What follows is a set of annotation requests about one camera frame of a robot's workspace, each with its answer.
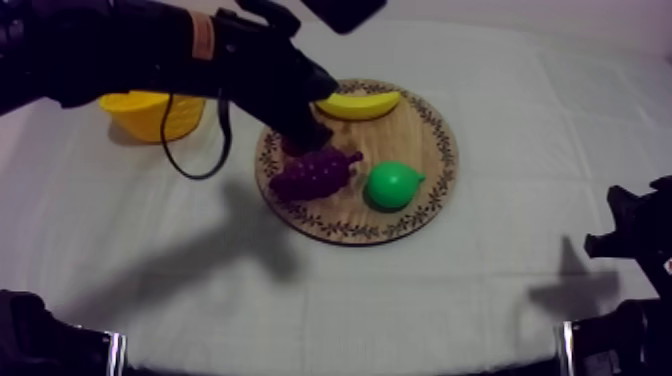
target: yellow bowl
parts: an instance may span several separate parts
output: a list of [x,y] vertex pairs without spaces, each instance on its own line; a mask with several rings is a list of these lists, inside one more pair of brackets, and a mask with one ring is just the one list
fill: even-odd
[[[161,142],[161,120],[166,112],[168,98],[168,94],[144,91],[107,94],[100,98],[100,107],[135,138]],[[175,95],[166,121],[166,140],[176,140],[196,129],[204,107],[203,98]]]

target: green fruit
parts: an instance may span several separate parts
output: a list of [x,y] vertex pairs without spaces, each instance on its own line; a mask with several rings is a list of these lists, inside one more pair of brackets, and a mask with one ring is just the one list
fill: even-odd
[[371,171],[366,194],[384,209],[400,209],[413,200],[423,180],[424,175],[401,162],[382,162]]

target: silver metal part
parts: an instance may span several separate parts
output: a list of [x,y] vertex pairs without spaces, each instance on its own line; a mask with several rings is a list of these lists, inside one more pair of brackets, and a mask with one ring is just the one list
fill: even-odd
[[107,357],[105,376],[121,376],[126,367],[126,336],[113,332],[105,333],[110,336],[110,350]]
[[558,358],[560,358],[561,376],[576,375],[572,325],[571,321],[565,321],[555,331],[555,342],[558,349]]

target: decorative border pattern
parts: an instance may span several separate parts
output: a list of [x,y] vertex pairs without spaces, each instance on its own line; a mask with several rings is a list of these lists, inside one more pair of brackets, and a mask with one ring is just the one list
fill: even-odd
[[[344,80],[337,90],[340,94],[350,94],[363,90],[367,94],[399,91],[420,115],[423,124],[432,127],[432,134],[436,139],[436,147],[441,155],[443,169],[438,181],[429,193],[429,201],[425,205],[418,205],[412,214],[406,214],[395,224],[385,228],[379,226],[353,226],[350,223],[326,222],[320,215],[311,214],[302,203],[285,203],[278,200],[274,205],[283,210],[285,214],[296,223],[317,230],[321,235],[330,237],[338,234],[344,238],[361,237],[371,243],[380,243],[407,235],[429,222],[429,219],[442,209],[443,200],[450,192],[451,184],[456,179],[457,155],[454,150],[454,142],[451,140],[449,128],[441,115],[431,107],[424,99],[393,84],[372,80]],[[259,154],[258,161],[263,168],[263,173],[269,180],[280,172],[281,162],[276,159],[280,148],[281,137],[278,133],[268,133],[263,139],[263,149]]]

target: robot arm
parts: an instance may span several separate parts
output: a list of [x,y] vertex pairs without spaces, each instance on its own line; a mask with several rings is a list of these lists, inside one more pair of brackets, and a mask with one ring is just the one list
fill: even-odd
[[238,4],[268,25],[146,0],[2,0],[0,115],[41,97],[67,108],[159,91],[230,100],[299,150],[320,148],[331,132],[309,103],[337,82],[292,45],[300,22],[287,9]]

